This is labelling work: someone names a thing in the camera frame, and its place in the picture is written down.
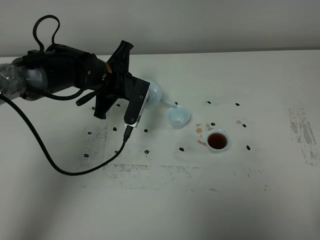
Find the cup with brown liquid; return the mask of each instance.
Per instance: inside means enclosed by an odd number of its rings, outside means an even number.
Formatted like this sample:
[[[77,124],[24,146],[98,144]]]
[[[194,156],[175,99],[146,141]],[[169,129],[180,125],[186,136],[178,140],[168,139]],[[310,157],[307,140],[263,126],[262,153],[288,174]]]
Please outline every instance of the cup with brown liquid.
[[[213,129],[207,133],[205,143],[212,153],[218,154],[230,147],[231,138],[225,130]]]

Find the table surface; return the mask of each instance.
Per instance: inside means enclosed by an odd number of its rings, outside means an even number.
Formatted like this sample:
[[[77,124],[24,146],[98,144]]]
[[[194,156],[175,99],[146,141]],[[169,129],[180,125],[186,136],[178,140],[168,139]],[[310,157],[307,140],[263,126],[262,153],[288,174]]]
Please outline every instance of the table surface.
[[[0,106],[1,239],[320,238],[320,51],[132,55],[130,72],[157,81],[190,121],[173,129],[168,106],[146,109],[121,155],[88,175],[55,172]],[[64,170],[94,167],[122,143],[123,99],[107,120],[93,100],[14,102]],[[204,136],[211,123],[232,139],[223,153],[198,143],[196,124]]]

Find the black cable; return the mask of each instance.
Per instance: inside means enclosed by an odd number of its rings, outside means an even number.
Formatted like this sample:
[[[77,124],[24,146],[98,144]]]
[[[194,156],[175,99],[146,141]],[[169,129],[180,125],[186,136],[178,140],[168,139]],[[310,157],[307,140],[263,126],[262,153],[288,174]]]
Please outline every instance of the black cable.
[[[110,163],[111,161],[113,161],[116,157],[119,156],[119,154],[122,152],[122,150],[124,149],[125,147],[125,144],[128,140],[128,138],[130,137],[130,134],[133,130],[133,127],[131,126],[127,126],[126,130],[125,130],[125,133],[124,133],[124,136],[123,136],[123,143],[122,143],[122,146],[120,147],[119,151],[113,156],[111,157],[109,160],[105,161],[104,163],[96,166],[96,167],[93,167],[89,170],[86,170],[86,171],[80,171],[80,172],[68,172],[68,171],[64,171],[62,170],[61,168],[59,168],[55,162],[52,160],[51,156],[49,155],[47,149],[46,149],[46,146],[44,145],[44,143],[42,142],[39,134],[37,133],[35,127],[32,125],[32,123],[30,122],[30,120],[27,118],[27,116],[24,114],[23,111],[21,111],[21,109],[16,105],[14,104],[9,98],[3,96],[1,93],[0,93],[0,99],[5,101],[7,104],[9,104],[19,115],[20,117],[25,121],[25,123],[28,125],[28,127],[30,128],[31,132],[33,133],[35,139],[38,141],[44,155],[46,156],[46,158],[48,159],[49,163],[51,164],[51,166],[57,170],[59,173],[61,174],[64,174],[64,175],[68,175],[68,176],[79,176],[79,175],[84,175],[84,174],[88,174],[88,173],[91,173],[95,170],[98,170],[99,168],[102,168],[103,166],[107,165],[108,163]]]
[[[70,96],[57,96],[57,95],[53,95],[51,93],[42,91],[40,89],[37,89],[37,88],[34,88],[34,87],[30,87],[30,86],[28,86],[28,89],[33,91],[33,92],[35,92],[35,93],[37,93],[37,94],[40,94],[40,95],[42,95],[44,97],[47,97],[47,98],[53,99],[53,100],[68,101],[68,100],[75,99],[75,98],[79,97],[85,91],[85,87],[86,87],[86,83],[87,83],[87,74],[86,74],[85,66],[83,65],[83,63],[77,57],[75,57],[75,56],[73,56],[73,55],[71,55],[69,53],[64,53],[64,52],[55,52],[55,53],[52,53],[52,54],[48,54],[47,55],[47,59],[48,58],[53,58],[53,57],[56,57],[56,56],[65,56],[65,57],[72,58],[76,62],[78,62],[78,64],[82,68],[82,71],[83,71],[83,74],[84,74],[84,80],[83,80],[82,87],[79,89],[79,91],[77,91],[75,94],[72,94]]]
[[[46,16],[43,16],[41,17],[38,21],[36,21],[34,27],[33,27],[33,37],[35,39],[35,41],[39,44],[39,47],[40,47],[40,52],[44,52],[45,51],[45,46],[42,44],[42,42],[38,39],[38,36],[37,36],[37,29],[38,29],[38,26],[39,24],[45,20],[45,19],[55,19],[57,22],[58,22],[58,27],[56,28],[54,34],[52,35],[52,39],[51,39],[51,42],[52,44],[54,45],[55,44],[55,35],[56,33],[58,32],[59,28],[60,28],[60,21],[59,19],[56,17],[56,16],[53,16],[53,15],[46,15]]]

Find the white wall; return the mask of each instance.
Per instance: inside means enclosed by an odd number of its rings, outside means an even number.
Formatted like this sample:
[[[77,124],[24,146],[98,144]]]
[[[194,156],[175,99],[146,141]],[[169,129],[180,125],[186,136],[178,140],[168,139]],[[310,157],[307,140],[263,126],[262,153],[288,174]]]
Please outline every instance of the white wall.
[[[42,16],[56,15],[56,42],[97,54],[121,40],[133,53],[192,53],[320,45],[316,0],[2,0],[0,56],[38,49]],[[47,47],[56,23],[38,29]]]

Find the small white cup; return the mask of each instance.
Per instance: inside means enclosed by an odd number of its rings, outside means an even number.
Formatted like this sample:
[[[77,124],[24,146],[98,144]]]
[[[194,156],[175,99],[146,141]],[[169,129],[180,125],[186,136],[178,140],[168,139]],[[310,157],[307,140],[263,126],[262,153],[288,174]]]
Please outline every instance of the small white cup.
[[[226,145],[224,148],[221,148],[221,149],[216,149],[216,148],[213,148],[209,145],[208,143],[208,138],[211,134],[222,134],[226,137]],[[205,137],[205,143],[206,145],[208,146],[209,150],[212,152],[212,153],[215,153],[215,154],[219,154],[221,152],[223,152],[224,150],[226,150],[228,147],[230,147],[231,145],[231,138],[229,136],[229,134],[225,131],[225,130],[222,130],[222,129],[213,129],[211,131],[209,131]]]
[[[180,129],[190,118],[190,112],[183,106],[172,106],[168,110],[168,120],[173,128]]]

